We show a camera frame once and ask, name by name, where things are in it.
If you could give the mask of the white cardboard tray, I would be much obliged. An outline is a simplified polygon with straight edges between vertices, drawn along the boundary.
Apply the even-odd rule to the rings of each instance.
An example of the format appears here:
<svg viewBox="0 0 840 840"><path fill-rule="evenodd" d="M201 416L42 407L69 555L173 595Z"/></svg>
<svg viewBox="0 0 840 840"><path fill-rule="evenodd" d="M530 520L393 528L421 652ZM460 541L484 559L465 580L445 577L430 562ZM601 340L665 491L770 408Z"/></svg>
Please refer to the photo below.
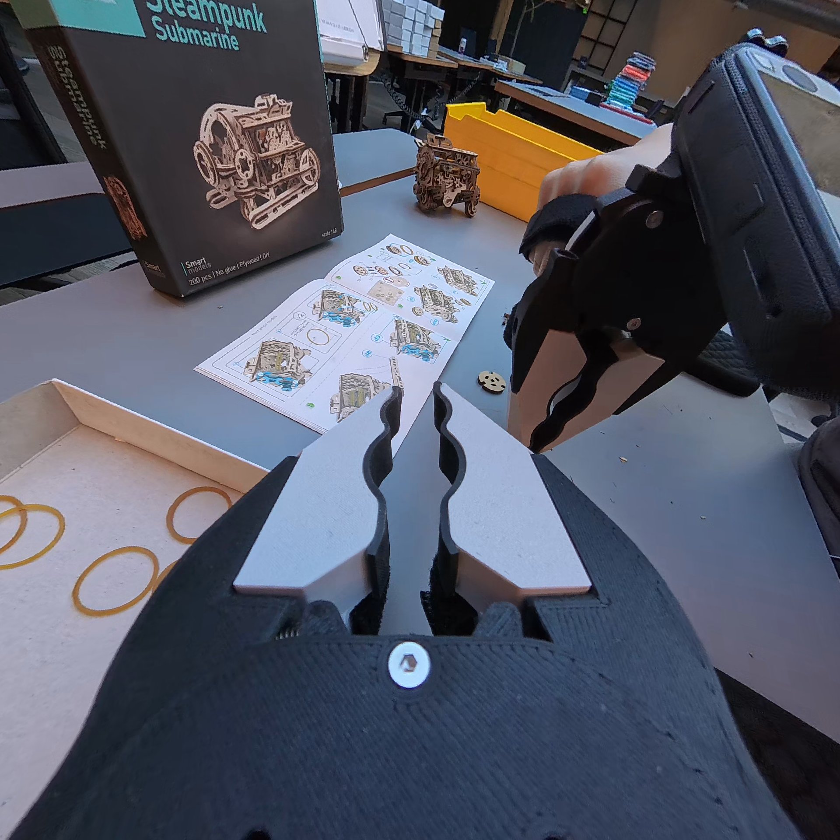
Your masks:
<svg viewBox="0 0 840 840"><path fill-rule="evenodd" d="M126 545L152 550L161 569L188 548L165 515L194 487L219 487L233 502L266 470L59 380L2 403L2 496L60 511L66 531L31 564L1 571L1 832L7 837L60 766L87 717L112 657L143 600L114 616L80 614L77 578L99 555ZM212 493L186 499L177 531L199 536L226 512ZM43 549L56 518L28 514L23 537L1 563ZM81 600L110 608L148 583L151 562L112 558L91 572Z"/></svg>

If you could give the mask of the yellow plastic bin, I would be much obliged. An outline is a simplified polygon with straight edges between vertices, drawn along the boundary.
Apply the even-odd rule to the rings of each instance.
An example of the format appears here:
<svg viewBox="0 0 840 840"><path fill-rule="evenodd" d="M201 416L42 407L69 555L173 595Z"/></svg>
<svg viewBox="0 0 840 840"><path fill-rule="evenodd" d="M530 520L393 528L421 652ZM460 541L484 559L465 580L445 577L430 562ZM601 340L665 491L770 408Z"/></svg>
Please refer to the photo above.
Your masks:
<svg viewBox="0 0 840 840"><path fill-rule="evenodd" d="M546 174L601 154L482 101L448 105L444 129L454 147L477 153L480 201L523 222L538 209Z"/></svg>

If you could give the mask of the black mesh office chair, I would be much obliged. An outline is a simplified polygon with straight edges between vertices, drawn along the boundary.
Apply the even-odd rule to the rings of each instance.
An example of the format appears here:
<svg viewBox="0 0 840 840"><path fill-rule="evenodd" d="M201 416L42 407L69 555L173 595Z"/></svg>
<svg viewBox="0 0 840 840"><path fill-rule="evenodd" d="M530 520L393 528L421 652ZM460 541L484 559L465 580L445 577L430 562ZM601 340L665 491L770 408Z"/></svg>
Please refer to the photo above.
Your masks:
<svg viewBox="0 0 840 840"><path fill-rule="evenodd" d="M738 342L723 330L686 366L685 373L732 396L750 396L762 387Z"/></svg>

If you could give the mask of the black model kit box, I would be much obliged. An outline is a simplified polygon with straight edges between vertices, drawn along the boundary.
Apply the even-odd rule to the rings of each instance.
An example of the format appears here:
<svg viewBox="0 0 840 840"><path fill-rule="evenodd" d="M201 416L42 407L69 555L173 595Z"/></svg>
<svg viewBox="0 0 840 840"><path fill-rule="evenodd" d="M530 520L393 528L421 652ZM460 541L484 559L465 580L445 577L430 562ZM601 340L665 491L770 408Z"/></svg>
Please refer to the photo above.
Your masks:
<svg viewBox="0 0 840 840"><path fill-rule="evenodd" d="M12 6L153 288L341 235L313 2Z"/></svg>

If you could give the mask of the person's grey clothing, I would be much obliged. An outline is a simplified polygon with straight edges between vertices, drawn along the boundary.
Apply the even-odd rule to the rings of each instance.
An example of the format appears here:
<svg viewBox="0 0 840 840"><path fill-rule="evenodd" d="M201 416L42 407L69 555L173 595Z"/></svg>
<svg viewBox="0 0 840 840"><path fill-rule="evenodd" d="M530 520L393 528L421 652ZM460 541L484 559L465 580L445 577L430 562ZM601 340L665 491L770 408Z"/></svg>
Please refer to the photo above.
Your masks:
<svg viewBox="0 0 840 840"><path fill-rule="evenodd" d="M798 470L817 526L839 572L839 417L819 426L804 443Z"/></svg>

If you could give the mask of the wooden mechanical model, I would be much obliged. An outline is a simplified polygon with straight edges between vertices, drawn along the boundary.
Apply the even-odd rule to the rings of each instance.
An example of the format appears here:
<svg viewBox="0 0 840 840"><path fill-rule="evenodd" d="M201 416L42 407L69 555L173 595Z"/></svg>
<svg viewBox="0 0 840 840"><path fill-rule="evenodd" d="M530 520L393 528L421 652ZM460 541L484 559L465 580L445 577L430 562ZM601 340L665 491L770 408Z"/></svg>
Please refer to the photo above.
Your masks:
<svg viewBox="0 0 840 840"><path fill-rule="evenodd" d="M474 217L480 201L478 153L454 147L442 134L430 133L425 140L415 138L415 143L418 153L413 192L419 208L427 213L463 203L465 215Z"/></svg>

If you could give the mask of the background work table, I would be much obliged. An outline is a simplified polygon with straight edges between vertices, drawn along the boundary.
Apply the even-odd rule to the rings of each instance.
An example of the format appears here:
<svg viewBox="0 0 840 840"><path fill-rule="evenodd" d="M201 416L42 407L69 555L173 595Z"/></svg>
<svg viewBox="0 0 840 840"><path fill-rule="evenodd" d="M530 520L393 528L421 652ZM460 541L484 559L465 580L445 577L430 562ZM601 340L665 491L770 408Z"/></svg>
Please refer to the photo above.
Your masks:
<svg viewBox="0 0 840 840"><path fill-rule="evenodd" d="M554 119L573 124L576 130L584 130L594 138L584 142L601 146L604 139L612 144L634 145L657 129L654 123L628 115L623 111L595 106L544 86L534 86L512 80L497 80L495 93L502 98L525 104L533 110L552 115Z"/></svg>

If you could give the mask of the group of tan rubber bands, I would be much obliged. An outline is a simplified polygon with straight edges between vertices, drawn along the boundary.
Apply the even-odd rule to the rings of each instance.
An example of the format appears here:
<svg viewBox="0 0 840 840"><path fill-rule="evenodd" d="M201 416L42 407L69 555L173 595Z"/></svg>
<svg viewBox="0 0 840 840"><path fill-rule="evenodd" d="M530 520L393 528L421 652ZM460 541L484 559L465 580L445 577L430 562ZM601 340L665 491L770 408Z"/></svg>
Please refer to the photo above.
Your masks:
<svg viewBox="0 0 840 840"><path fill-rule="evenodd" d="M223 498L226 502L226 509L230 509L234 502L228 493L219 487L215 486L198 486L191 488L189 490L184 491L178 497L176 497L172 504L169 506L166 515L165 515L165 527L166 530L172 540L177 543L184 544L184 545L191 545L196 540L197 537L188 537L184 534L181 534L177 531L175 527L175 516L176 513L183 504L183 502L193 496L200 495L203 493L214 494ZM48 513L49 515L56 518L57 527L56 527L56 534L55 536L45 545L45 547L38 552L33 553L32 555L13 563L3 563L1 566L2 571L10 571L16 568L21 568L25 565L31 564L36 562L48 552L53 550L55 546L59 543L59 541L63 538L63 535L67 528L67 520L64 515L55 509L54 507L42 505L39 503L23 503L20 499L12 496L1 496L2 503L6 505L6 508L1 512L1 519L6 519L8 517L17 516L18 517L18 524L16 531L14 532L13 536L6 541L1 548L1 552L4 553L11 549L15 543L20 540L23 535L25 534L26 528L28 526L28 514L32 513ZM132 599L127 601L126 603L116 605L110 608L93 608L86 605L81 600L81 587L85 583L86 579L88 578L89 574L95 571L99 566L105 564L112 558L118 557L120 555L125 554L138 554L146 558L151 563L152 572L150 574L150 579L145 587ZM168 574L170 569L175 566L176 562L173 561L163 569L161 569L161 562L158 556L151 550L139 545L126 545L122 547L118 547L111 551L105 552L99 555L94 561L92 561L88 567L85 568L83 572L80 573L79 577L77 578L73 589L71 591L70 597L71 602L74 608L82 615L90 616L90 617L106 617L106 616L114 616L123 612L128 611L129 609L133 608L137 604L139 604L146 596L151 595L154 593L155 589L158 585L163 581L165 576Z"/></svg>

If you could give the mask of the dark shelving unit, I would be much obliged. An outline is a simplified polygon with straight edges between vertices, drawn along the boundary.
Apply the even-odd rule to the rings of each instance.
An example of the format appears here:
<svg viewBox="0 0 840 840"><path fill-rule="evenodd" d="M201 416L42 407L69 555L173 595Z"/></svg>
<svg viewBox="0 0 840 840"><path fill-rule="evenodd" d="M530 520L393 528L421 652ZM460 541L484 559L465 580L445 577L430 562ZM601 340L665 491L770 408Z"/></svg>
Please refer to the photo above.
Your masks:
<svg viewBox="0 0 840 840"><path fill-rule="evenodd" d="M604 75L637 1L591 1L574 49L578 66Z"/></svg>

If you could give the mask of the stack of colourful items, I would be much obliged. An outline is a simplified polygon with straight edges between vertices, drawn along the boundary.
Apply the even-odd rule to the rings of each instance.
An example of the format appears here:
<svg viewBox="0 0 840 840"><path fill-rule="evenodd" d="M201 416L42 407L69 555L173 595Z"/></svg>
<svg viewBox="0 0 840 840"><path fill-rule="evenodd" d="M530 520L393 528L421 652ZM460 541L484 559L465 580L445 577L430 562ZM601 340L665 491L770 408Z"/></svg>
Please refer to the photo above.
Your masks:
<svg viewBox="0 0 840 840"><path fill-rule="evenodd" d="M655 69L654 58L633 52L624 68L610 83L602 106L627 114L633 113L637 96Z"/></svg>

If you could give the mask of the adjoining grey desk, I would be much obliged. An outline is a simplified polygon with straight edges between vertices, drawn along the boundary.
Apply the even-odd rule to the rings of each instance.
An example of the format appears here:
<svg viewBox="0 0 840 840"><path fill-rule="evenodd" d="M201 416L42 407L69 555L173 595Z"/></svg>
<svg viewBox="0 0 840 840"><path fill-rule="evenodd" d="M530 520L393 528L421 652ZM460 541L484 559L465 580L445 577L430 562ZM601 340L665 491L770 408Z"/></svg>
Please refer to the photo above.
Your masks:
<svg viewBox="0 0 840 840"><path fill-rule="evenodd" d="M398 129L376 129L332 136L340 196L414 176L417 143Z"/></svg>

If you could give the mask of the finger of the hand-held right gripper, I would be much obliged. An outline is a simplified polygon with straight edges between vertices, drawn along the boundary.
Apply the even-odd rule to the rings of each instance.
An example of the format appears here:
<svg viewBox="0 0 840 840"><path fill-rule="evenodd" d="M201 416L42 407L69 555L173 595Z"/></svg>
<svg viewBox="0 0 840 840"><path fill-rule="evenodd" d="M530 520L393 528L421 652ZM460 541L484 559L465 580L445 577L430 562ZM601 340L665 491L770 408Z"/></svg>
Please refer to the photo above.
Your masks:
<svg viewBox="0 0 840 840"><path fill-rule="evenodd" d="M555 393L574 382L585 363L585 352L574 333L548 331L520 391L510 394L509 434L530 445L532 432L549 415Z"/></svg>
<svg viewBox="0 0 840 840"><path fill-rule="evenodd" d="M529 448L536 454L547 452L617 413L664 364L632 340L596 342L586 351L576 378L552 396Z"/></svg>

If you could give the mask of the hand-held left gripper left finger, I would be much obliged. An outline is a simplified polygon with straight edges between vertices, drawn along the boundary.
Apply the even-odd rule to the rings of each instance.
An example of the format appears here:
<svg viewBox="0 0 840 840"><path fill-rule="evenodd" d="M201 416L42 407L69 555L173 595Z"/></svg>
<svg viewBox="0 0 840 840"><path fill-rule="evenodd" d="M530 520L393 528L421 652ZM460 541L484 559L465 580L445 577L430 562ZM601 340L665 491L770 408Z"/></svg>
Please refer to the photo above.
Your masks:
<svg viewBox="0 0 840 840"><path fill-rule="evenodd" d="M402 399L388 385L301 452L234 580L238 592L328 601L349 625L382 623L390 543L380 485Z"/></svg>

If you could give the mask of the white storage box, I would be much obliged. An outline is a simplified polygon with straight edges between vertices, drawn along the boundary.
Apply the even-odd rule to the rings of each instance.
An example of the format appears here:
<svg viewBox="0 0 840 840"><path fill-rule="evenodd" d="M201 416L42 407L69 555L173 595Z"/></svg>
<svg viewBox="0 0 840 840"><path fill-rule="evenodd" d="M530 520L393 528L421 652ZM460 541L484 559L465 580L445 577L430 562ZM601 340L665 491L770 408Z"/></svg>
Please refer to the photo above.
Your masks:
<svg viewBox="0 0 840 840"><path fill-rule="evenodd" d="M325 70L362 66L386 49L382 1L317 1Z"/></svg>

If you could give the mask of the wooden workbench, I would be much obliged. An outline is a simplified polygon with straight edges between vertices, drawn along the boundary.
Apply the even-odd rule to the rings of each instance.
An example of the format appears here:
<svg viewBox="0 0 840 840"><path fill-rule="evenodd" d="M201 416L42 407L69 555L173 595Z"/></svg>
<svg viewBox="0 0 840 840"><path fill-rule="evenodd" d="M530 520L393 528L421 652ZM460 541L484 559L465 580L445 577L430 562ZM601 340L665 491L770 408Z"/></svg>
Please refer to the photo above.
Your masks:
<svg viewBox="0 0 840 840"><path fill-rule="evenodd" d="M400 130L413 133L420 125L434 130L448 95L447 77L457 71L448 59L415 56L387 45L380 66L382 84L400 116Z"/></svg>

